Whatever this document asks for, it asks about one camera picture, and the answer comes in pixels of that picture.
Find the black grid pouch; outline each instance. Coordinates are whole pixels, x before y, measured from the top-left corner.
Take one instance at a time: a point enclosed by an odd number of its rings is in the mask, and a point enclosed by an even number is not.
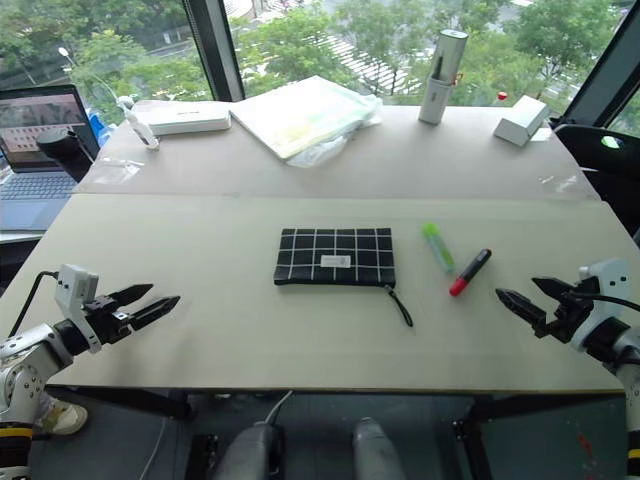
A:
[[[276,285],[383,287],[413,326],[411,315],[393,291],[396,275],[390,228],[285,228],[273,281]]]

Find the white table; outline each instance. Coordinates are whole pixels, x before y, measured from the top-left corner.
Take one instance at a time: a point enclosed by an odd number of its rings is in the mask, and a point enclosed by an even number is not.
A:
[[[121,167],[101,161],[80,193],[213,194],[302,198],[599,199],[555,135],[541,132],[524,148],[492,135],[506,109],[450,107],[434,127],[419,107],[386,106],[383,122],[356,134],[326,164],[285,165],[240,124],[231,129],[168,135],[147,150],[123,125],[100,159],[133,160],[140,170],[123,180]]]
[[[438,222],[460,266],[494,255],[457,299],[420,226]],[[283,227],[391,227],[408,328],[382,289],[273,285]],[[100,274],[99,292],[153,282],[181,295],[170,316],[83,354],[53,383],[190,388],[575,392],[618,390],[585,354],[538,340],[493,290],[551,312],[529,277],[577,280],[578,267],[640,255],[609,207],[583,201],[327,200],[75,195],[0,299],[8,331],[35,274],[61,263]],[[24,327],[61,320],[43,282]],[[638,325],[638,315],[622,319]]]

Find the small white box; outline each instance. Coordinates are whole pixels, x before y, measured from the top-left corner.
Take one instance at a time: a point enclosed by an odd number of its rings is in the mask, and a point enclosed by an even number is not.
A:
[[[500,120],[493,134],[522,147],[548,115],[549,107],[545,103],[524,95]]]
[[[134,110],[154,135],[207,132],[231,127],[229,107],[223,102],[166,102],[150,110]]]

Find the window frame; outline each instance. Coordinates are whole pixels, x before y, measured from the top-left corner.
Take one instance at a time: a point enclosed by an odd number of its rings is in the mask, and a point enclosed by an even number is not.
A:
[[[589,73],[561,124],[608,127],[640,88],[640,0]]]
[[[244,100],[244,84],[223,0],[183,0],[183,3],[216,100]],[[554,125],[609,126],[640,89],[638,45],[640,0],[633,4],[575,98]]]
[[[223,0],[183,0],[193,39],[214,98],[245,99]]]

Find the green highlighter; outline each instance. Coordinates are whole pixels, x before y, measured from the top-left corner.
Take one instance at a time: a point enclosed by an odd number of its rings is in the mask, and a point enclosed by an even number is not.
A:
[[[451,252],[440,236],[438,226],[435,223],[425,223],[422,226],[422,231],[425,237],[427,237],[427,241],[429,245],[431,245],[431,250],[433,250],[433,254],[438,259],[438,263],[442,269],[446,273],[453,273],[456,269],[456,263],[453,261]]]

